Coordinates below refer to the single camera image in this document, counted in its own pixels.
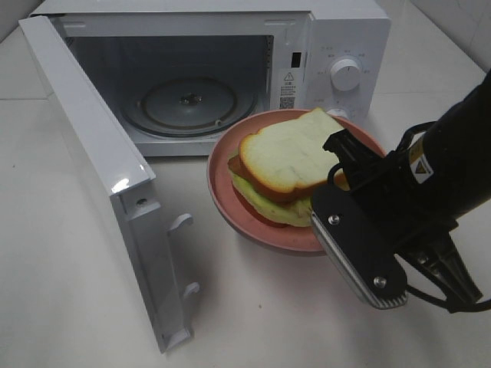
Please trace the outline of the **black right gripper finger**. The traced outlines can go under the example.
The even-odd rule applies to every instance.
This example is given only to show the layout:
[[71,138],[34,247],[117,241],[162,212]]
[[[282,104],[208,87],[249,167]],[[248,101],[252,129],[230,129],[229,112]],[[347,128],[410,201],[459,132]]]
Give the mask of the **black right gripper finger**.
[[383,192],[385,190],[385,155],[374,152],[347,129],[327,138],[323,150],[338,158],[329,171],[327,183],[336,186],[334,178],[342,171],[351,192]]

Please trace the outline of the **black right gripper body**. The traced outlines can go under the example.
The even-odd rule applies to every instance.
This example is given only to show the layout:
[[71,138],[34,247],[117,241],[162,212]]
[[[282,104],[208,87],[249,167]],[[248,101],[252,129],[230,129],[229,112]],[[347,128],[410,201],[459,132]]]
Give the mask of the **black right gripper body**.
[[[388,243],[394,257],[407,263],[435,284],[447,303],[476,303],[483,295],[473,282],[450,237],[456,219],[418,205],[390,172],[384,174],[383,192],[349,192]],[[437,298],[407,281],[406,292],[425,301]]]

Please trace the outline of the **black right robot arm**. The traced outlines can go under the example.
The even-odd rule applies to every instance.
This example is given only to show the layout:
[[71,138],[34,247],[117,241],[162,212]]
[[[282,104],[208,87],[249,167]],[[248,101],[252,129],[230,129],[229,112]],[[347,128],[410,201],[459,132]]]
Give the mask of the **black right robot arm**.
[[451,313],[487,311],[450,233],[490,198],[490,81],[379,156],[347,130],[312,196],[313,230],[356,295],[377,309],[409,295]]

